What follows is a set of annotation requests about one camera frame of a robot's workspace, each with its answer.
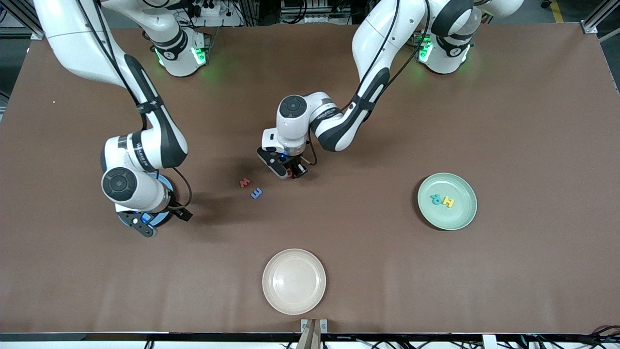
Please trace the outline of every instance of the brown table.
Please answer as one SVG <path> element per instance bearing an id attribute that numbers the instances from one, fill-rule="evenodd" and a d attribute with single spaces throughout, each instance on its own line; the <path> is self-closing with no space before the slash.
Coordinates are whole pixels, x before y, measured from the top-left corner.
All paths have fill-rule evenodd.
<path id="1" fill-rule="evenodd" d="M 307 176 L 280 181 L 256 156 L 262 130 L 287 94 L 348 101 L 354 30 L 223 29 L 210 65 L 188 78 L 158 66 L 139 30 L 115 33 L 190 145 L 181 170 L 194 217 L 154 239 L 122 226 L 99 188 L 105 140 L 140 126 L 129 95 L 72 75 L 33 42 L 0 124 L 0 330 L 283 332 L 314 317 L 333 332 L 590 332 L 620 322 L 620 99 L 596 37 L 577 24 L 483 25 L 458 72 L 411 64 L 349 149 L 318 150 Z M 441 171 L 478 197 L 476 219 L 457 232 L 415 211 L 416 185 Z M 329 280 L 301 316 L 272 309 L 260 283 L 267 261 L 293 247 L 313 252 Z"/>

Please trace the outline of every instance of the white plate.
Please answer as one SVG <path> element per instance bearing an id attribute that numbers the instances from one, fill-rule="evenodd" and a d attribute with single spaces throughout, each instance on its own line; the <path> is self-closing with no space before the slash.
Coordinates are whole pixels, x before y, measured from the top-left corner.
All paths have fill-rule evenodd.
<path id="1" fill-rule="evenodd" d="M 286 315 L 312 310 L 323 298 L 326 285 L 325 269 L 319 259 L 299 248 L 276 254 L 263 272 L 267 302 Z"/>

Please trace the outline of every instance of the velcro strap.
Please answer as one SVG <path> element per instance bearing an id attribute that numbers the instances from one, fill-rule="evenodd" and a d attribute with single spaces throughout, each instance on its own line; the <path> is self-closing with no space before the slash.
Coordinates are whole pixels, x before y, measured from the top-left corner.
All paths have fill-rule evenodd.
<path id="1" fill-rule="evenodd" d="M 136 108 L 140 114 L 147 114 L 159 109 L 162 105 L 164 105 L 164 101 L 160 96 L 157 96 L 150 101 L 138 104 Z"/>
<path id="2" fill-rule="evenodd" d="M 374 106 L 377 105 L 376 103 L 370 103 L 367 99 L 362 99 L 357 94 L 353 97 L 353 103 L 367 111 L 372 111 Z"/>

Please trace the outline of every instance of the plate rim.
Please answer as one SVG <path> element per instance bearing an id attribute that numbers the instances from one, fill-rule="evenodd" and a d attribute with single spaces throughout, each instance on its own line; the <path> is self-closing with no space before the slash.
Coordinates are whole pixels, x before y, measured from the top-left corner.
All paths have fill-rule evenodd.
<path id="1" fill-rule="evenodd" d="M 424 184 L 427 181 L 431 181 L 433 180 L 433 177 L 439 176 L 439 175 L 448 175 L 448 176 L 452 176 L 452 177 L 456 177 L 458 179 L 460 179 L 461 181 L 463 181 L 468 187 L 469 189 L 471 189 L 471 193 L 473 194 L 473 198 L 474 198 L 474 214 L 472 215 L 471 219 L 469 219 L 468 222 L 466 222 L 465 224 L 463 224 L 460 227 L 457 228 L 444 228 L 444 227 L 440 227 L 439 225 L 436 225 L 435 223 L 433 223 L 428 216 L 424 213 L 424 210 L 422 209 L 422 205 L 420 204 L 422 201 L 422 198 L 420 197 L 422 195 L 422 188 L 424 187 Z M 476 218 L 476 214 L 478 213 L 478 197 L 476 196 L 476 192 L 474 191 L 474 188 L 472 188 L 471 184 L 469 184 L 469 182 L 467 182 L 463 177 L 454 174 L 454 173 L 450 173 L 450 172 L 437 172 L 437 173 L 433 173 L 430 176 L 426 177 L 422 183 L 420 183 L 420 187 L 418 188 L 418 208 L 420 209 L 420 212 L 422 213 L 422 215 L 424 216 L 424 218 L 427 220 L 428 223 L 431 223 L 433 226 L 439 228 L 439 229 L 443 229 L 443 230 L 447 230 L 447 231 L 454 231 L 454 230 L 459 230 L 459 229 L 463 229 L 465 227 L 467 227 L 469 224 L 471 224 L 471 222 L 474 221 L 474 218 Z"/>
<path id="2" fill-rule="evenodd" d="M 273 261 L 276 258 L 278 258 L 279 256 L 281 256 L 281 255 L 283 255 L 285 253 L 291 253 L 291 252 L 301 252 L 302 254 L 305 254 L 306 256 L 310 257 L 311 260 L 312 259 L 316 260 L 316 262 L 320 266 L 320 268 L 319 268 L 319 276 L 321 277 L 321 280 L 323 280 L 323 282 L 321 282 L 320 286 L 319 286 L 319 292 L 320 292 L 321 296 L 318 297 L 316 302 L 313 302 L 311 304 L 312 305 L 311 307 L 309 307 L 307 310 L 303 310 L 301 312 L 286 312 L 286 311 L 282 311 L 281 308 L 277 307 L 276 305 L 274 305 L 271 302 L 271 300 L 267 296 L 267 290 L 266 290 L 266 287 L 265 287 L 265 285 L 267 285 L 267 287 L 269 287 L 269 285 L 270 285 L 270 283 L 266 282 L 267 280 L 265 280 L 265 278 L 268 277 L 267 270 L 269 269 L 270 266 L 272 266 Z M 327 275 L 326 275 L 325 267 L 323 266 L 323 263 L 321 263 L 321 260 L 318 259 L 318 257 L 315 256 L 312 252 L 307 251 L 307 250 L 303 250 L 302 248 L 287 248 L 286 250 L 282 250 L 282 251 L 276 253 L 273 257 L 271 257 L 271 259 L 269 259 L 269 261 L 265 265 L 265 269 L 263 270 L 262 286 L 263 286 L 262 287 L 263 288 L 263 295 L 265 296 L 265 299 L 267 300 L 267 302 L 269 303 L 269 305 L 272 308 L 274 308 L 278 312 L 281 312 L 282 314 L 285 314 L 285 315 L 301 315 L 301 314 L 305 314 L 305 313 L 309 312 L 310 310 L 313 310 L 323 300 L 323 297 L 325 296 L 325 290 L 327 289 Z"/>

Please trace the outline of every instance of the gray floor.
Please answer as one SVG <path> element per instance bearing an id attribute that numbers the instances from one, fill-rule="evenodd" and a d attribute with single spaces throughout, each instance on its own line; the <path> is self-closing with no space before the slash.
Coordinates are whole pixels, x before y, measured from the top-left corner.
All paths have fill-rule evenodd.
<path id="1" fill-rule="evenodd" d="M 564 22 L 578 22 L 584 19 L 601 0 L 558 0 Z M 525 0 L 521 8 L 506 19 L 494 19 L 491 24 L 533 24 L 554 22 L 550 9 L 543 9 L 540 0 Z M 104 10 L 113 28 L 134 28 L 137 25 L 116 12 Z M 602 36 L 620 26 L 620 9 L 617 9 L 599 26 Z M 24 62 L 29 40 L 0 40 L 0 90 L 10 93 Z M 620 35 L 601 44 L 608 60 L 610 71 L 620 80 Z"/>

